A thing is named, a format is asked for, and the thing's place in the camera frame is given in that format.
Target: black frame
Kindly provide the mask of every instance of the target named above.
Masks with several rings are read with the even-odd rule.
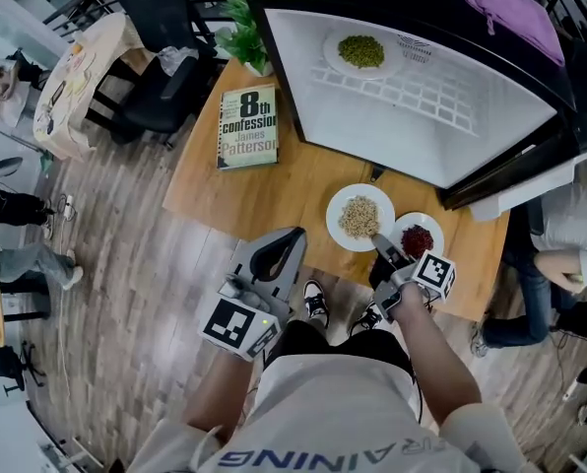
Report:
[[[383,6],[381,4],[375,5],[372,0],[360,0],[357,4],[348,0],[248,0],[248,3],[267,47],[281,89],[290,106],[298,138],[302,142],[324,147],[308,142],[304,136],[294,96],[267,20],[266,9],[297,10],[340,16],[375,23],[397,32],[421,36],[496,70],[556,109],[557,115],[512,148],[450,188],[438,188],[440,201],[445,209],[457,209],[495,194],[579,154],[575,138],[568,131],[568,121],[575,114],[575,102],[566,69],[556,67],[533,46],[506,30],[498,30],[497,34],[504,35],[503,42],[506,44],[511,40],[514,43],[505,45],[501,49],[502,42],[498,42],[496,45],[500,50],[492,50],[493,44],[491,44],[491,49],[484,46],[485,40],[488,40],[487,37],[482,37],[482,34],[487,33],[486,26],[483,31],[473,30],[467,34],[459,35],[457,30],[451,32],[431,22],[418,19],[417,16],[409,13],[384,12],[381,8]],[[474,18],[482,18],[473,9],[471,11],[475,12]],[[512,61],[514,58],[520,57],[525,63],[524,68]],[[533,145],[536,148],[521,154]],[[331,150],[348,154],[332,148]]]

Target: person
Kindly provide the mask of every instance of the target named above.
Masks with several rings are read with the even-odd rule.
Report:
[[[476,325],[471,350],[477,357],[489,348],[533,345],[550,333],[552,308],[572,308],[587,286],[587,187],[567,184],[541,198],[544,232],[531,235],[525,208],[510,213],[503,261],[514,267],[525,315],[487,317]]]
[[[304,301],[307,320],[286,326],[237,432],[252,364],[221,351],[190,397],[183,422],[160,421],[128,473],[538,471],[501,410],[482,403],[416,284],[403,288],[402,302],[391,310],[411,362],[397,338],[377,328],[374,302],[350,338],[332,347],[317,282],[306,283]],[[414,376],[440,426],[438,437],[419,425],[408,404]]]
[[[0,120],[11,128],[25,115],[33,119],[45,73],[30,64],[22,52],[0,60]]]
[[[43,273],[64,291],[70,290],[84,276],[84,269],[77,266],[73,251],[67,255],[56,254],[43,243],[17,249],[0,248],[0,282],[12,283],[30,272]]]
[[[0,223],[11,226],[36,225],[44,230],[44,237],[52,236],[50,202],[37,196],[0,189]]]

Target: black sneaker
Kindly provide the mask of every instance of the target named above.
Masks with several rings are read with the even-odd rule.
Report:
[[[351,329],[349,329],[349,337],[353,336],[353,331],[357,326],[361,326],[363,329],[370,330],[374,329],[381,319],[383,318],[380,313],[377,313],[374,310],[375,303],[374,300],[370,300],[370,303],[367,305],[359,319],[357,319],[351,325]]]
[[[324,291],[317,281],[309,280],[304,284],[304,305],[310,319],[324,322],[324,328],[329,327],[329,309],[324,301]]]

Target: plate of grains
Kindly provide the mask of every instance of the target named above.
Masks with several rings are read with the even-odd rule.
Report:
[[[353,252],[374,250],[370,239],[387,237],[394,226],[394,206],[378,187],[349,185],[337,192],[326,209],[326,226],[339,245]]]
[[[426,250],[437,256],[444,252],[444,234],[440,224],[432,216],[422,212],[410,212],[401,216],[394,223],[389,239],[404,254],[417,261]]]
[[[396,37],[370,28],[332,31],[323,50],[331,67],[358,79],[391,77],[403,63]]]

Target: black office chair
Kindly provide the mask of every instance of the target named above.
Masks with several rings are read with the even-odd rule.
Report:
[[[25,378],[23,372],[26,370],[29,371],[33,381],[38,387],[44,386],[43,383],[37,380],[36,376],[46,376],[46,374],[40,372],[33,366],[32,353],[35,345],[28,346],[29,344],[27,342],[23,342],[20,357],[18,357],[11,347],[0,347],[0,376],[12,378],[17,384],[13,387],[6,387],[3,385],[7,396],[9,396],[9,393],[12,390],[25,390]]]
[[[198,113],[208,94],[217,61],[214,39],[189,0],[118,0],[133,21],[140,38],[152,52],[167,46],[199,51],[186,58],[172,77],[155,58],[121,104],[122,117],[132,125],[158,133],[176,132],[191,113]],[[209,42],[196,37],[193,23]],[[140,135],[112,135],[126,144]]]

